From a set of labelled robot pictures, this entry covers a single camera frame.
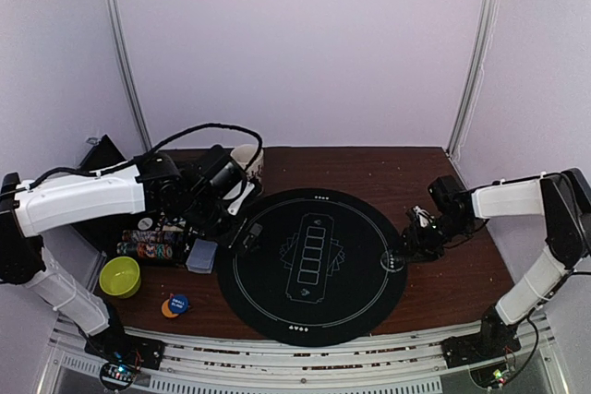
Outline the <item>blue small blind button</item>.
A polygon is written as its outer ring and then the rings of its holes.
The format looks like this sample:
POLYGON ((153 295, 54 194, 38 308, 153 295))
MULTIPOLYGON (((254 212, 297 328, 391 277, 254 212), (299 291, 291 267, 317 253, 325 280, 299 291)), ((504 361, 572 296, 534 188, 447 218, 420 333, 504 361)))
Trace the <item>blue small blind button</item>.
POLYGON ((172 294, 168 302, 169 310, 174 315, 182 315, 189 308, 189 301, 183 294, 172 294))

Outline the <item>orange big blind button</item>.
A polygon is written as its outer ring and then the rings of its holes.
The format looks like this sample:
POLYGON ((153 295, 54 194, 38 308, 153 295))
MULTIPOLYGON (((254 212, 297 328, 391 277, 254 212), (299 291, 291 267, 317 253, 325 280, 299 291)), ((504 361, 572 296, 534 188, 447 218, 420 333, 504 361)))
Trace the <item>orange big blind button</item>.
POLYGON ((177 313, 174 313, 171 309, 170 309, 170 301, 169 300, 164 300, 162 305, 161 305, 161 312, 163 314, 164 317, 166 318, 176 318, 178 317, 177 313))

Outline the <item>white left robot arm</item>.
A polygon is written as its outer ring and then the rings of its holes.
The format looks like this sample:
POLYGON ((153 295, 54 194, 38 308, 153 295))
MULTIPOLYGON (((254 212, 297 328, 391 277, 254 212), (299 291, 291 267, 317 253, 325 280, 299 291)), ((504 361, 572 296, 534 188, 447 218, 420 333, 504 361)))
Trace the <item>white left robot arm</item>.
POLYGON ((180 169, 165 153, 145 153, 103 170, 62 170, 57 178, 1 187, 1 282, 23 285, 74 321, 86 340, 114 361, 133 351, 115 309, 90 293, 43 245, 42 233, 102 217, 156 210, 179 218, 199 237, 243 251, 236 240, 246 224, 242 206, 261 190, 221 146, 180 169))

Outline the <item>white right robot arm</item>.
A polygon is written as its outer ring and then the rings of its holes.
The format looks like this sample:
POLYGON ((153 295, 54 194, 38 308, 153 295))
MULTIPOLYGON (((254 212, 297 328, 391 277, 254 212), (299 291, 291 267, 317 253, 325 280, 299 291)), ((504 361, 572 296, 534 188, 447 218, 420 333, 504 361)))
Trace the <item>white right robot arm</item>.
POLYGON ((573 275, 590 256, 590 184, 578 168, 538 173, 489 185, 465 187, 443 175, 428 186, 437 214, 414 206, 395 256, 407 263, 443 258, 457 237, 468 239, 491 222, 493 237, 506 244, 501 256, 525 242, 525 257, 513 287, 482 316, 480 331, 469 339, 479 357, 494 357, 513 339, 518 326, 573 275))

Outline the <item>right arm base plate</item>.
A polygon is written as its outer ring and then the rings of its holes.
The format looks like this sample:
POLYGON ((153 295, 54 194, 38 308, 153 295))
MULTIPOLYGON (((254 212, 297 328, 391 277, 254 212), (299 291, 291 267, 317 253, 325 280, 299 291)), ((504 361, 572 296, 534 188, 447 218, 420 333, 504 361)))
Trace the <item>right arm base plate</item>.
POLYGON ((450 337, 440 345, 448 368, 478 364, 502 357, 507 350, 518 352, 522 348, 517 337, 486 343, 479 333, 450 337))

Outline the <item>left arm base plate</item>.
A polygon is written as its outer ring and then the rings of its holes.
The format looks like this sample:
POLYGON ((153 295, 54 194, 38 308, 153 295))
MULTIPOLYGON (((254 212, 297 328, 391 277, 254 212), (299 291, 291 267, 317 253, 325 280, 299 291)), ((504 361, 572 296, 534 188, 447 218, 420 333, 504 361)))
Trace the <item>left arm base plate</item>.
POLYGON ((139 369, 158 370, 163 358, 165 344, 161 340, 129 336, 129 351, 108 352, 96 340, 87 340, 84 351, 88 354, 102 357, 114 364, 125 364, 139 369))

